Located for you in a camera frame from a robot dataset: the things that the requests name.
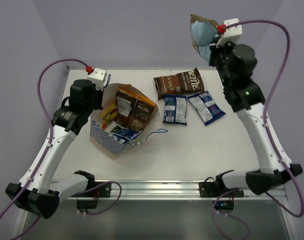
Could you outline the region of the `dark brown chips bag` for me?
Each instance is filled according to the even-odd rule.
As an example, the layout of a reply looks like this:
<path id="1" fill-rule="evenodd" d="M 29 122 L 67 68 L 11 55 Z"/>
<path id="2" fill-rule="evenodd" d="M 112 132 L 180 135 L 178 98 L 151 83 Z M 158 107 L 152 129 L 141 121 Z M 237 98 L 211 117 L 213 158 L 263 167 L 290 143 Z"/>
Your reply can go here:
<path id="1" fill-rule="evenodd" d="M 142 131 L 155 107 L 117 90 L 118 115 L 116 122 L 124 128 Z"/>

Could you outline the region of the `blue white snack bag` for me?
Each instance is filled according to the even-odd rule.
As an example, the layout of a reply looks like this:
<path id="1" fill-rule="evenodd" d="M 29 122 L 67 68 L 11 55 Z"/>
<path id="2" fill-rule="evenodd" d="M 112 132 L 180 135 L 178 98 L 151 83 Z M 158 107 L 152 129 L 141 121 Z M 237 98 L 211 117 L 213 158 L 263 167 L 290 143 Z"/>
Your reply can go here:
<path id="1" fill-rule="evenodd" d="M 226 113 L 218 107 L 209 91 L 188 96 L 187 99 L 196 109 L 206 126 L 226 115 Z"/>

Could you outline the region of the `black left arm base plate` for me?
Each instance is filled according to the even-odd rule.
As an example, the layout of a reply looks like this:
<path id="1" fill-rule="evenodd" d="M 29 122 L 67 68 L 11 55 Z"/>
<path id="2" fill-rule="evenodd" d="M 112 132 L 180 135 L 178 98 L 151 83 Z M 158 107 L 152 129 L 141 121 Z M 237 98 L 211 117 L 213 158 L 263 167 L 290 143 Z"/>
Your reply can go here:
<path id="1" fill-rule="evenodd" d="M 76 195 L 76 208 L 81 212 L 88 212 L 88 210 L 94 210 L 99 203 L 100 199 L 109 198 L 111 193 L 111 183 L 105 183 L 101 181 L 93 182 L 88 189 L 94 188 L 98 185 L 102 186 L 87 193 Z"/>

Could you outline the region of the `dark blue snack bag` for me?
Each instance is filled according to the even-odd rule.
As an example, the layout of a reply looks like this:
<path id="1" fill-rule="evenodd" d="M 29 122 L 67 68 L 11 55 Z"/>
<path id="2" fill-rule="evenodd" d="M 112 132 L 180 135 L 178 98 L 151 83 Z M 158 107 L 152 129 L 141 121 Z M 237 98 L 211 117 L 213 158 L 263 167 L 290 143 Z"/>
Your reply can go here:
<path id="1" fill-rule="evenodd" d="M 163 123 L 187 125 L 187 97 L 184 95 L 165 94 Z"/>

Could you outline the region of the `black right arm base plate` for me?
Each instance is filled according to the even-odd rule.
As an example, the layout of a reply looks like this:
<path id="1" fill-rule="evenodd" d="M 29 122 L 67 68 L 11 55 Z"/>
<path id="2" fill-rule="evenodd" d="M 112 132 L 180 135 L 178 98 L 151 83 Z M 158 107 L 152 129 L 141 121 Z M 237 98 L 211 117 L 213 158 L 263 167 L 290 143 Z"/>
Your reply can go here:
<path id="1" fill-rule="evenodd" d="M 220 190 L 218 187 L 215 186 L 213 181 L 202 181 L 198 183 L 199 193 L 201 198 L 213 198 L 217 199 L 220 195 L 226 193 L 228 190 Z M 229 193 L 224 196 L 227 200 L 219 200 L 215 205 L 214 208 L 217 211 L 225 211 L 231 212 L 234 209 L 234 200 L 235 198 L 243 198 L 244 191 L 237 190 L 232 193 Z"/>

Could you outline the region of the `blue checkered paper bag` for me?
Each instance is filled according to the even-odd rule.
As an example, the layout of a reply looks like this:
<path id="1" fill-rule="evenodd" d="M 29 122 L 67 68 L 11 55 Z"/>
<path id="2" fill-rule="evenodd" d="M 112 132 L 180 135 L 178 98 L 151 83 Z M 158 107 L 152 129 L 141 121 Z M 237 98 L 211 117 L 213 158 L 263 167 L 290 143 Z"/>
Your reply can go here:
<path id="1" fill-rule="evenodd" d="M 102 101 L 103 109 L 93 111 L 90 118 L 90 141 L 94 144 L 99 144 L 101 147 L 105 148 L 115 156 L 121 155 L 123 152 L 133 148 L 134 146 L 144 144 L 156 134 L 165 134 L 168 132 L 167 129 L 160 127 L 161 120 L 158 107 L 156 107 L 156 109 L 153 111 L 151 119 L 147 123 L 145 129 L 142 130 L 141 133 L 129 143 L 124 143 L 121 140 L 117 140 L 112 136 L 112 133 L 109 130 L 103 129 L 102 125 L 104 122 L 101 115 L 107 111 L 108 107 L 116 102 L 116 91 L 120 87 L 124 87 L 138 94 L 142 93 L 136 86 L 132 86 L 131 84 L 116 82 L 109 83 L 104 89 Z"/>

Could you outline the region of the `blue white milk snack pack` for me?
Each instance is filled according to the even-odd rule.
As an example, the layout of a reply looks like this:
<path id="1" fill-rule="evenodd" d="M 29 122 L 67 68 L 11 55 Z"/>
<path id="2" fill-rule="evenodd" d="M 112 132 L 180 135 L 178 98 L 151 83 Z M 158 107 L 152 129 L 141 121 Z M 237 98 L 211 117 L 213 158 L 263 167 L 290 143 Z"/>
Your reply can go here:
<path id="1" fill-rule="evenodd" d="M 136 139 L 141 134 L 141 131 L 136 131 L 132 129 L 122 128 L 120 126 L 115 126 L 109 131 L 109 136 L 120 144 L 127 145 L 132 140 Z"/>

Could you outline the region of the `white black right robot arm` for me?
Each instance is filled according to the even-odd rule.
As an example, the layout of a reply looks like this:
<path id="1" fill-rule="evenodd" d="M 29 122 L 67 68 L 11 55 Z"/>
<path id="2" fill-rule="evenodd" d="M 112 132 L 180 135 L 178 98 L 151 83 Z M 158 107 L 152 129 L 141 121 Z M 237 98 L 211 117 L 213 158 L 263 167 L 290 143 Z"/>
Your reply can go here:
<path id="1" fill-rule="evenodd" d="M 283 151 L 267 116 L 263 115 L 265 98 L 252 78 L 257 64 L 253 48 L 227 42 L 216 47 L 210 44 L 209 65 L 216 67 L 223 94 L 243 123 L 255 149 L 259 168 L 248 172 L 228 170 L 215 178 L 215 192 L 228 195 L 232 189 L 249 189 L 260 195 L 302 174 L 300 164 L 292 163 Z"/>

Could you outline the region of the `brown kettle chips bag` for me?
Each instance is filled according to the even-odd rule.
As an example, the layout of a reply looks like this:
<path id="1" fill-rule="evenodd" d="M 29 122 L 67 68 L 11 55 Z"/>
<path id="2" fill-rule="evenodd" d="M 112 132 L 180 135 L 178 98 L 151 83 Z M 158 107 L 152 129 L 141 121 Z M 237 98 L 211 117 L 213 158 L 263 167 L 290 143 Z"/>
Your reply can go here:
<path id="1" fill-rule="evenodd" d="M 186 95 L 204 92 L 204 84 L 197 68 L 175 75 L 160 76 L 154 79 L 158 99 L 165 95 Z"/>

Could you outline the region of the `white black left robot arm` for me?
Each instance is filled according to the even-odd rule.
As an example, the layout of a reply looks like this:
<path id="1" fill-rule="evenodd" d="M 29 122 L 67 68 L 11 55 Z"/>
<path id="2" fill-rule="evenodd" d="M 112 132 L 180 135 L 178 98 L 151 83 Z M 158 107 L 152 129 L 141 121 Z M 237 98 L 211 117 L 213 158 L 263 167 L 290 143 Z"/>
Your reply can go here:
<path id="1" fill-rule="evenodd" d="M 48 140 L 18 183 L 10 183 L 6 194 L 15 205 L 44 219 L 50 218 L 60 203 L 82 193 L 91 196 L 96 189 L 95 177 L 78 170 L 69 178 L 52 183 L 54 173 L 66 150 L 94 110 L 102 109 L 104 88 L 88 79 L 78 79 L 70 87 L 70 95 L 55 111 Z"/>

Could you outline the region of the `orange brown snack bag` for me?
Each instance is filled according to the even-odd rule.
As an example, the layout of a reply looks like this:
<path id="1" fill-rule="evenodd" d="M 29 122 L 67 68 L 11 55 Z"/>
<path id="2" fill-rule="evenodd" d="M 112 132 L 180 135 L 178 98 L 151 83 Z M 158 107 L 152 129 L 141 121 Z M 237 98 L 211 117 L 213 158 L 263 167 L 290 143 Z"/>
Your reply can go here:
<path id="1" fill-rule="evenodd" d="M 144 94 L 142 94 L 141 92 L 139 92 L 136 88 L 132 87 L 131 85 L 129 86 L 120 86 L 119 87 L 119 91 L 135 98 L 138 99 L 150 106 L 155 107 L 156 103 L 153 102 L 152 100 L 150 100 L 148 97 L 146 97 Z"/>

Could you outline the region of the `light blue snack bag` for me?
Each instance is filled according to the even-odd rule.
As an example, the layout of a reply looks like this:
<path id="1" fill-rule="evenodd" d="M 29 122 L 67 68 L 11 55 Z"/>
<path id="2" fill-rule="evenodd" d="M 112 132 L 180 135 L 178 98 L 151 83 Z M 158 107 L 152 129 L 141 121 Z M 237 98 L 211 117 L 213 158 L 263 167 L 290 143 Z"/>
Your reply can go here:
<path id="1" fill-rule="evenodd" d="M 204 18 L 196 14 L 190 15 L 190 34 L 193 48 L 206 62 L 209 62 L 209 45 L 217 35 L 217 29 L 218 23 L 215 20 Z"/>

